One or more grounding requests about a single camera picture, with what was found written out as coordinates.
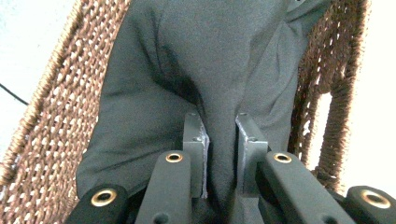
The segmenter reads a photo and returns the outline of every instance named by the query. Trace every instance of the round hole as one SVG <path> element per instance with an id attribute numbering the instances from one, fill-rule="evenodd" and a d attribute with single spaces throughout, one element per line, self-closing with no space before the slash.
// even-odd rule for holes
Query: round hole
<path id="1" fill-rule="evenodd" d="M 335 220 L 335 218 L 333 217 L 323 217 L 323 222 L 326 224 L 337 224 L 337 220 Z"/>
<path id="2" fill-rule="evenodd" d="M 286 154 L 283 154 L 283 153 L 276 153 L 276 154 L 274 155 L 274 159 L 275 159 L 276 161 L 279 161 L 279 162 L 282 162 L 282 163 L 289 163 L 289 162 L 291 162 L 291 157 L 288 156 L 288 155 L 286 155 Z"/>
<path id="3" fill-rule="evenodd" d="M 164 223 L 168 223 L 168 221 L 169 221 L 169 216 L 166 215 L 165 213 L 159 213 L 154 216 L 155 224 L 164 224 Z"/>
<path id="4" fill-rule="evenodd" d="M 111 198 L 111 194 L 109 193 L 103 193 L 101 195 L 98 196 L 98 201 L 106 201 L 109 198 Z"/>
<path id="5" fill-rule="evenodd" d="M 363 190 L 361 192 L 361 197 L 365 202 L 372 206 L 383 209 L 390 208 L 390 201 L 387 198 L 371 190 Z"/>
<path id="6" fill-rule="evenodd" d="M 102 207 L 112 203 L 117 197 L 114 189 L 101 189 L 91 198 L 91 204 L 95 207 Z"/>
<path id="7" fill-rule="evenodd" d="M 171 153 L 166 156 L 166 160 L 169 162 L 180 162 L 183 160 L 183 156 L 178 153 Z"/>
<path id="8" fill-rule="evenodd" d="M 201 138 L 201 137 L 194 137 L 194 138 L 192 138 L 192 141 L 194 141 L 194 142 L 201 142 L 201 141 L 202 141 L 202 138 Z"/>

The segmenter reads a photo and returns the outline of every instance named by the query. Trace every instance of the dark gray fabric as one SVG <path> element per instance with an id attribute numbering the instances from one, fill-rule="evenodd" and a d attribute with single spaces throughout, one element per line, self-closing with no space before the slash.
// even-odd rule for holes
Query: dark gray fabric
<path id="1" fill-rule="evenodd" d="M 230 221 L 235 116 L 248 112 L 270 146 L 286 150 L 298 63 L 329 1 L 135 0 L 111 53 L 78 196 L 103 183 L 141 190 L 197 107 L 211 146 L 209 199 L 193 203 L 194 222 Z"/>

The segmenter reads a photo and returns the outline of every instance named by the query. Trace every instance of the brown wicker side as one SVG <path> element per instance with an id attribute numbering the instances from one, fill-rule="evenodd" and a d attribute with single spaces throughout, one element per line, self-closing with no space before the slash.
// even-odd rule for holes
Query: brown wicker side
<path id="1" fill-rule="evenodd" d="M 129 4 L 130 0 L 77 0 L 74 5 L 0 163 L 0 222 L 62 223 L 77 203 L 76 169 L 97 121 L 109 53 Z M 316 173 L 329 177 L 323 183 L 332 189 L 342 189 L 367 6 L 365 0 L 334 0 L 313 30 L 301 63 L 290 151 L 301 152 L 302 161 L 309 161 L 316 108 L 320 95 L 330 92 L 332 104 Z M 308 121 L 310 133 L 303 135 Z"/>
<path id="2" fill-rule="evenodd" d="M 318 166 L 313 172 L 329 189 L 344 191 L 343 172 L 347 160 L 351 105 L 356 77 L 364 53 L 364 37 L 370 1 L 332 1 L 311 33 L 308 49 L 300 63 L 299 84 L 292 115 L 289 151 L 308 165 L 314 139 L 323 138 Z M 317 135 L 319 105 L 323 94 L 332 97 L 326 129 Z"/>
<path id="3" fill-rule="evenodd" d="M 1 223 L 63 222 L 98 114 L 125 1 L 77 0 L 59 44 L 0 163 Z"/>

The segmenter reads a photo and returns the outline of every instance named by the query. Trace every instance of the black plastic part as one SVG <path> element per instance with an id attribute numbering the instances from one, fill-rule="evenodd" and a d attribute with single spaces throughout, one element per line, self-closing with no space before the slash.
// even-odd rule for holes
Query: black plastic part
<path id="1" fill-rule="evenodd" d="M 110 204 L 105 206 L 94 206 L 92 204 L 92 196 L 102 189 L 113 189 L 117 193 L 116 198 Z M 72 211 L 66 224 L 115 224 L 125 223 L 128 216 L 128 195 L 125 188 L 104 184 L 88 191 L 79 201 L 75 209 Z"/>
<path id="2" fill-rule="evenodd" d="M 256 169 L 256 184 L 257 188 L 259 189 L 261 198 L 263 198 L 265 201 L 270 203 L 272 206 L 275 206 L 279 210 L 280 208 L 280 203 L 277 200 L 274 191 L 271 189 L 271 185 L 268 182 L 268 178 L 264 176 L 264 172 L 261 172 L 259 168 Z"/>
<path id="3" fill-rule="evenodd" d="M 332 189 L 327 189 L 327 192 L 332 195 L 332 197 L 335 199 L 338 204 L 340 204 L 342 207 L 345 207 L 346 203 L 346 198 L 344 198 L 342 195 L 338 194 L 337 192 L 333 191 Z"/>
<path id="4" fill-rule="evenodd" d="M 290 161 L 277 161 L 276 153 L 268 152 L 257 172 L 267 179 L 287 223 L 355 223 L 297 157 L 287 152 L 283 155 L 281 159 Z"/>
<path id="5" fill-rule="evenodd" d="M 282 210 L 265 201 L 263 197 L 259 198 L 259 210 L 265 224 L 286 223 Z"/>
<path id="6" fill-rule="evenodd" d="M 366 198 L 368 202 L 363 200 L 364 192 L 371 192 L 368 193 L 369 198 Z M 357 223 L 396 223 L 396 200 L 382 190 L 367 186 L 353 187 L 349 189 L 345 202 L 346 211 Z"/>
<path id="7" fill-rule="evenodd" d="M 181 155 L 182 160 L 167 161 L 172 154 Z M 158 158 L 136 220 L 136 224 L 147 223 L 191 223 L 189 153 L 167 151 Z"/>
<path id="8" fill-rule="evenodd" d="M 129 206 L 128 206 L 128 218 L 125 223 L 135 223 L 137 214 L 139 213 L 140 205 L 143 202 L 143 198 L 145 196 L 146 189 L 142 189 L 132 197 L 129 198 Z"/>

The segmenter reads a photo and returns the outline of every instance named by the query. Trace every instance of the black cable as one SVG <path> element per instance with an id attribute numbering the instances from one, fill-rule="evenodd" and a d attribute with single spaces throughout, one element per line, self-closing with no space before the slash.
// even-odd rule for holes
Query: black cable
<path id="1" fill-rule="evenodd" d="M 17 99 L 19 102 L 23 103 L 24 105 L 28 105 L 26 101 L 22 100 L 18 95 L 16 95 L 14 92 L 10 91 L 7 89 L 3 84 L 0 83 L 0 87 L 3 88 L 6 92 L 8 92 L 10 95 L 12 95 L 15 99 Z"/>

